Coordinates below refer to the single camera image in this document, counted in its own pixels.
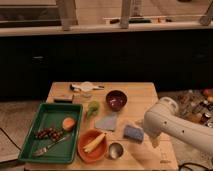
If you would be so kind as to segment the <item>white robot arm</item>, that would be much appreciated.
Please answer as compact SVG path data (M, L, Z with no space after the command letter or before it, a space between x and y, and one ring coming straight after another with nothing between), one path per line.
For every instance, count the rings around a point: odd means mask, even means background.
M144 132L151 139L166 133L213 156L213 128L181 119L176 116L178 112L179 106L172 98L160 98L144 114Z

